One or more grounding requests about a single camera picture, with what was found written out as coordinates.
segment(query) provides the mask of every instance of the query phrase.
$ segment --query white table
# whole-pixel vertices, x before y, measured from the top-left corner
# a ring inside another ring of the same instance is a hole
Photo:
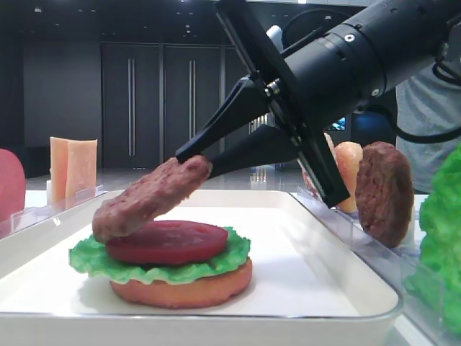
[[[415,210],[419,212],[419,208],[426,198],[427,195],[417,195],[415,197]],[[46,206],[46,204],[46,191],[26,192],[26,208],[40,208]],[[415,240],[421,241],[424,234],[417,221],[415,224]],[[434,344],[422,335],[406,317],[401,316],[395,323],[386,346],[434,346]]]

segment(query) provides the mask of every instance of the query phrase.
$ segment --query bread bun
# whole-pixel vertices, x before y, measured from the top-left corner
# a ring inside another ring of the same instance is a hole
[[[334,152],[334,144],[333,144],[333,141],[331,140],[331,136],[327,133],[323,133],[323,134],[325,135],[326,143],[328,144],[328,147],[330,148],[331,154],[333,155],[333,159],[336,162],[336,164],[338,164],[336,160],[336,155]],[[303,167],[301,168],[303,169],[303,179],[304,179],[306,188],[308,189],[308,191],[310,191],[310,193],[312,193],[314,196],[317,197],[318,191],[315,188],[314,184],[312,183],[312,180],[310,180],[309,174],[304,170]]]
[[[354,142],[342,142],[334,149],[339,172],[346,184],[351,197],[337,205],[338,209],[345,213],[353,213],[357,210],[355,190],[357,188],[357,174],[359,164],[363,158],[362,147]]]
[[[124,285],[111,281],[110,285],[117,295],[132,303],[166,309],[198,309],[220,305],[242,293],[249,286],[252,275],[253,264],[248,258],[233,272],[183,285],[169,285],[164,281],[145,285],[137,280]]]

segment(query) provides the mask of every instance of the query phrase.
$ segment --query person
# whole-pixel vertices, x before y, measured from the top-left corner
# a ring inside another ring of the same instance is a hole
[[[461,71],[455,63],[455,70]],[[461,126],[461,87],[436,77],[432,66],[396,87],[398,126],[405,132],[427,136]],[[461,138],[446,143],[416,144],[397,137],[397,149],[410,161],[414,189],[432,191],[431,181]]]

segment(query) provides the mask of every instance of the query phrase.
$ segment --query green lettuce pile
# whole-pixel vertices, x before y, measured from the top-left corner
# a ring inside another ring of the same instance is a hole
[[[407,279],[406,288],[435,311],[443,302],[445,326],[461,334],[461,145],[448,156],[432,184],[433,192],[420,210],[420,226],[426,232],[420,262],[439,281],[419,268]]]
[[[70,250],[69,264],[77,272],[87,273],[91,278],[103,276],[121,284],[130,280],[138,280],[146,285],[154,280],[165,281],[170,285],[191,283],[200,278],[234,271],[246,262],[250,252],[250,240],[240,237],[232,227],[225,229],[229,232],[225,251],[207,262],[176,267],[129,265],[112,259],[105,245],[97,242],[91,235]]]

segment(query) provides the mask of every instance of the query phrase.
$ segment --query brown patty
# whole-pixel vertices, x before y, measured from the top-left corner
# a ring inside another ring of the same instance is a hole
[[[212,164],[194,156],[183,164],[169,159],[102,204],[93,217],[94,238],[105,243],[137,231],[156,216],[168,213],[208,179]]]
[[[407,234],[414,203],[407,158],[389,143],[366,146],[355,198],[363,229],[387,247],[398,246]]]
[[[111,281],[117,295],[132,303],[141,303],[165,309],[198,309],[217,306],[246,290],[253,275],[253,265],[248,258],[233,272],[201,278],[184,285],[169,285],[154,281],[145,285],[131,280],[122,285]]]

